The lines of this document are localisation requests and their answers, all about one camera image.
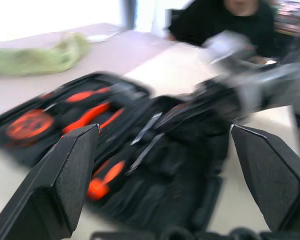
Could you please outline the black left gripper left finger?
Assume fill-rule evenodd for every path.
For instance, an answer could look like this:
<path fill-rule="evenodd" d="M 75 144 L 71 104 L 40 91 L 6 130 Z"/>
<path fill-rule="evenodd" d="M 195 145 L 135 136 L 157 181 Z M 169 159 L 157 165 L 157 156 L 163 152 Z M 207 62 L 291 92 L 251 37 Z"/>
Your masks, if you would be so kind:
<path fill-rule="evenodd" d="M 97 150 L 99 126 L 60 138 L 0 213 L 0 240 L 62 240 L 78 226 Z"/>

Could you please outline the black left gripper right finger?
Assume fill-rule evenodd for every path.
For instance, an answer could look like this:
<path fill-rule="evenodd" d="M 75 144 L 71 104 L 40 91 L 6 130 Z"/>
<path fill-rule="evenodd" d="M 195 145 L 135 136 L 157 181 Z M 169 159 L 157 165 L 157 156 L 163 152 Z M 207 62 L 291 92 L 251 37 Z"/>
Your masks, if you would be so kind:
<path fill-rule="evenodd" d="M 271 231 L 300 231 L 300 157 L 277 135 L 234 125 L 246 185 Z"/>

